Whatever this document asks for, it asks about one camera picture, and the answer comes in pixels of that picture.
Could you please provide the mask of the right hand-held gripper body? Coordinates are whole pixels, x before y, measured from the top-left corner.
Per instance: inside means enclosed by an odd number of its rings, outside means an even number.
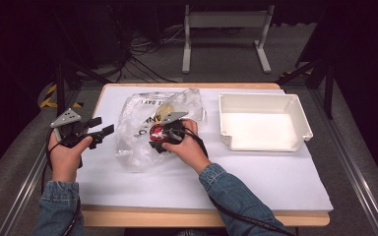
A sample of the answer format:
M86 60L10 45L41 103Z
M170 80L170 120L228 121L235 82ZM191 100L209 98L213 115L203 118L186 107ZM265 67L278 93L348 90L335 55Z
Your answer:
M160 119L160 126L162 127L161 139L162 143L180 144L185 136L185 126L182 123L182 118L187 115L187 112L169 112Z

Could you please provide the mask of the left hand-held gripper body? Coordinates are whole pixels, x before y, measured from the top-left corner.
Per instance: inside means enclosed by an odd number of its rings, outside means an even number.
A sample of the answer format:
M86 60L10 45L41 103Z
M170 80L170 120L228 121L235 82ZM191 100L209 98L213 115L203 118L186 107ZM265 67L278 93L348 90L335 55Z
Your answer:
M82 116L71 108L52 121L50 128L55 133L57 143L67 148L74 147L89 135L88 126L82 121Z

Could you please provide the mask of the clear plastic bag yellow smiley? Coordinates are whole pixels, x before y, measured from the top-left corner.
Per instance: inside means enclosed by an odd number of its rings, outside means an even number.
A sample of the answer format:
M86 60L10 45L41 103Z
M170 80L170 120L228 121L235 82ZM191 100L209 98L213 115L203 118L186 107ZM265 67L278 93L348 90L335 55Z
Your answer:
M126 99L116 129L115 157L122 167L130 172L142 172L174 157L167 150L158 152L150 140L151 127L170 112L186 112L184 118L204 123L206 110L200 90L134 93Z

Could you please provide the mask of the white plastic bin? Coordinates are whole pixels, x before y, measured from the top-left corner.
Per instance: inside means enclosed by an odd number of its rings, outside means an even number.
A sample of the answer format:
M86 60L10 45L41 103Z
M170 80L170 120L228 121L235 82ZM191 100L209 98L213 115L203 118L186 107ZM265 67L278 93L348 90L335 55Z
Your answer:
M220 137L236 151L297 151L313 138L296 94L219 94Z

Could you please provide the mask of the person's right hand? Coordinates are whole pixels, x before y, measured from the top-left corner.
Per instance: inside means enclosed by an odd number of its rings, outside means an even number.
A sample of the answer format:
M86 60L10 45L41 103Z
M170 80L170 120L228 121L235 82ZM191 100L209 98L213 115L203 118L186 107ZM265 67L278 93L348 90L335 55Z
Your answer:
M198 142L190 136L185 136L179 145L163 143L162 147L175 153L185 164L193 168L197 174L200 174L211 164Z

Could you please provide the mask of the person's left hand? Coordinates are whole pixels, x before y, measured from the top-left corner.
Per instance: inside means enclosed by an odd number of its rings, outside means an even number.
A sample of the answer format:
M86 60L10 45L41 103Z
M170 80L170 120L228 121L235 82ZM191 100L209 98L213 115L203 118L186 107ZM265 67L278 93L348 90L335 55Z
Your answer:
M81 154L92 141L92 137L85 137L74 147L64 147L57 142L55 133L52 132L48 143L52 166L51 180L65 183L75 182Z

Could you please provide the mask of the yellow black hazard tape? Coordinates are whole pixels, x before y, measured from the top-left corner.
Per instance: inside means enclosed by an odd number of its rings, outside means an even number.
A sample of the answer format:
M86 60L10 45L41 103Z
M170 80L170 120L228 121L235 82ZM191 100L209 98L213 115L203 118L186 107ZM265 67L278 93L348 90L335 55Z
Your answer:
M58 107L58 104L56 102L51 101L51 97L56 92L56 89L57 89L57 85L50 86L50 88L48 89L47 93L44 96L43 101L39 105L40 108L44 108L44 107L57 108Z

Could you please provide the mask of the black metal stand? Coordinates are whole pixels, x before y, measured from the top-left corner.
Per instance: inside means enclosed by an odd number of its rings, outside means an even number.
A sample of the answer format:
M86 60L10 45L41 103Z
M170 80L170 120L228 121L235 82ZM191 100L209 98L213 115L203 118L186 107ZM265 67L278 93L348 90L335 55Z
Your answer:
M306 63L293 72L283 72L276 80L276 84L281 86L299 76L309 72L309 76L305 82L308 89L317 89L322 82L325 82L323 108L329 119L333 118L332 101L334 90L334 68L328 60L318 59Z
M77 75L77 71L85 74L86 76L103 85L109 84L108 79L98 75L97 73L79 63L71 60L64 60L60 62L56 67L55 79L58 115L61 115L69 106L69 104L66 102L65 85L68 85L72 90L78 90L82 86L79 76Z

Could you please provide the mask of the wooden table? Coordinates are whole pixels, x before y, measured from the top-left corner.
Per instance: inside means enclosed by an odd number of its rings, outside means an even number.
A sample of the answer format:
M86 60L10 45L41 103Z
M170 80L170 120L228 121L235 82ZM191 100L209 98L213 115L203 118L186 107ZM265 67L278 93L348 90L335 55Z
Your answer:
M201 84L199 89L280 89L273 83ZM87 226L107 227L221 227L223 222L212 204L210 209L91 206L82 201ZM286 226L326 226L328 212L273 210Z

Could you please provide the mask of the white table sheet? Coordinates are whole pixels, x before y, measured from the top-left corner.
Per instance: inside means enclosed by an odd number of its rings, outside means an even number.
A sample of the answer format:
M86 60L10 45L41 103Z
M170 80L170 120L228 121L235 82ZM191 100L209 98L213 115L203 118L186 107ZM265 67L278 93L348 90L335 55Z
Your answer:
M203 88L206 121L200 127L211 161L237 176L273 210L324 211L332 204L306 142L297 151L236 151L221 141L219 94L286 94L280 89ZM196 173L177 156L142 172L130 172L115 157L117 132L83 154L82 201L91 206L210 209Z

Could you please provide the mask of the white metal stand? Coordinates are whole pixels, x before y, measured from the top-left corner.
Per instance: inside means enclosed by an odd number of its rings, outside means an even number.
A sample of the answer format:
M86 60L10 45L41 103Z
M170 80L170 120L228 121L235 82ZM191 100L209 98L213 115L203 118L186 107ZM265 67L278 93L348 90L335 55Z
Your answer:
M266 10L260 11L191 11L185 6L184 33L185 44L183 49L182 72L190 73L191 63L191 29L206 28L256 28L261 30L260 38L254 41L254 46L265 74L272 72L270 63L264 50L264 44L270 28L275 6L270 5Z

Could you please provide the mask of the aluminium rail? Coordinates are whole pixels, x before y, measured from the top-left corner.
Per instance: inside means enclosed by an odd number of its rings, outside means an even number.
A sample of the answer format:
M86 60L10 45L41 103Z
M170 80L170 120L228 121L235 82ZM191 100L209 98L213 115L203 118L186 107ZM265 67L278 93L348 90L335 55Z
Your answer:
M337 152L340 156L340 163L346 172L348 180L356 193L356 196L374 230L375 235L378 236L378 204L357 164L349 154L335 121L330 119L326 114L322 95L314 89L309 93L320 115L322 116L331 138L333 139Z
M56 107L39 107L4 154L5 207L0 236L30 236L36 225L40 181L46 163L45 144L50 122L58 116Z

